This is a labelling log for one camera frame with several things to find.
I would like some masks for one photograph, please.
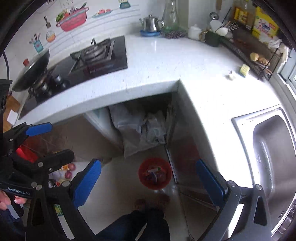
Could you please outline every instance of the white countertop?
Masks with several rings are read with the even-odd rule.
[[[74,86],[39,105],[17,124],[57,123],[111,104],[175,91],[180,80],[204,126],[217,167],[226,180],[252,187],[233,117],[280,103],[270,84],[252,73],[226,78],[243,62],[225,47],[190,39],[126,36],[128,68]]]

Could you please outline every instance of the bare foot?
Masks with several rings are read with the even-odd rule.
[[[146,210],[146,201],[144,199],[138,199],[133,206],[134,211],[140,211],[142,213]]]
[[[170,197],[166,194],[160,194],[156,201],[156,208],[164,212],[169,203]]]

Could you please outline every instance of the window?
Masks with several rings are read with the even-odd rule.
[[[294,49],[289,50],[288,61],[279,74],[296,94],[296,51]]]

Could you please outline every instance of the black cable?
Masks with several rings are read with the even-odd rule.
[[[4,60],[5,60],[5,63],[6,63],[7,79],[9,80],[9,66],[8,66],[8,60],[7,60],[7,57],[6,57],[6,54],[5,54],[4,51],[3,51],[3,57],[4,57]]]

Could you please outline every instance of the human hand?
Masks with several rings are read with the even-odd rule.
[[[26,198],[15,196],[16,204],[24,204],[27,201]],[[11,204],[11,201],[7,194],[0,190],[0,210],[6,210],[7,206]]]

